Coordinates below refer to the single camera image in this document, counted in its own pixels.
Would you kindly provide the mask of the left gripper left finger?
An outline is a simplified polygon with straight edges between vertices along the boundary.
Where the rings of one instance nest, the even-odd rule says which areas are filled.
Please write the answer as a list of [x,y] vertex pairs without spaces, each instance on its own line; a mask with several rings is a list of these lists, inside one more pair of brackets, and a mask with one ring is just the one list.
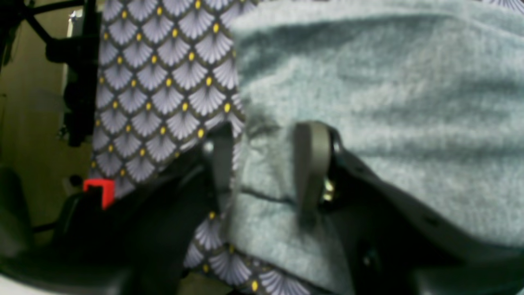
[[113,181],[86,180],[52,241],[1,258],[14,288],[51,295],[175,295],[195,230],[228,196],[233,127],[221,123],[155,179],[121,199]]

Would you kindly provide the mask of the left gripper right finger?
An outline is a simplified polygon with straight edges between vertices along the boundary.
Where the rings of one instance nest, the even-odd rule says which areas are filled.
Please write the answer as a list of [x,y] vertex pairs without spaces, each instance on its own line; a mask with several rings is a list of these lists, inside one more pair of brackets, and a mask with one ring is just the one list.
[[516,295],[523,249],[467,234],[381,180],[320,122],[293,130],[300,220],[325,220],[342,246],[356,295]]

